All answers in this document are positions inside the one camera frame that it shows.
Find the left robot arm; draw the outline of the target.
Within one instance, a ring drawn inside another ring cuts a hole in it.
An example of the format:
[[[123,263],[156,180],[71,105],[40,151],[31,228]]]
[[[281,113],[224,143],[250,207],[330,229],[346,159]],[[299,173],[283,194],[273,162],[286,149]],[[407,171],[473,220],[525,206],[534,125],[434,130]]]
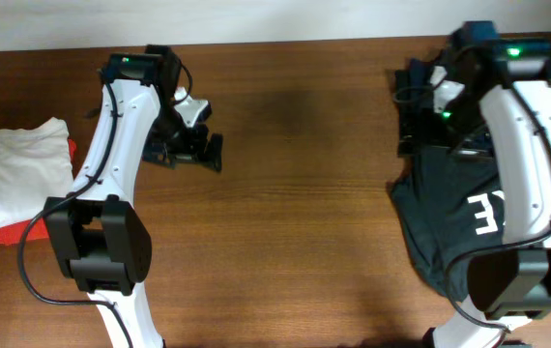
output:
[[[115,347],[162,347],[146,294],[151,236],[134,209],[142,161],[219,172],[223,137],[209,131],[208,101],[179,79],[187,66],[166,45],[114,53],[100,70],[100,117],[65,196],[49,197],[43,222],[62,275],[95,306]]]

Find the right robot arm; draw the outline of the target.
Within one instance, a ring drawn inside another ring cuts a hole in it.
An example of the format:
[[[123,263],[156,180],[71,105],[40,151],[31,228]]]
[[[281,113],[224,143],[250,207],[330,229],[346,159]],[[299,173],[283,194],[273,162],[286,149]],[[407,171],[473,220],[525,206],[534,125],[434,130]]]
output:
[[[397,71],[391,186],[410,260],[453,307],[425,347],[505,347],[551,313],[551,43],[467,21]]]

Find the white printed t-shirt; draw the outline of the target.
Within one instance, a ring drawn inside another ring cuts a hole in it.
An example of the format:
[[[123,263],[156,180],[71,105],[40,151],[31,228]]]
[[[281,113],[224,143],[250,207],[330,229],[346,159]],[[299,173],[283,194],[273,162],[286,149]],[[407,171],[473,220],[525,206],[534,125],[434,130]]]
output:
[[[73,184],[69,130],[50,118],[32,130],[0,130],[0,228],[29,220]]]

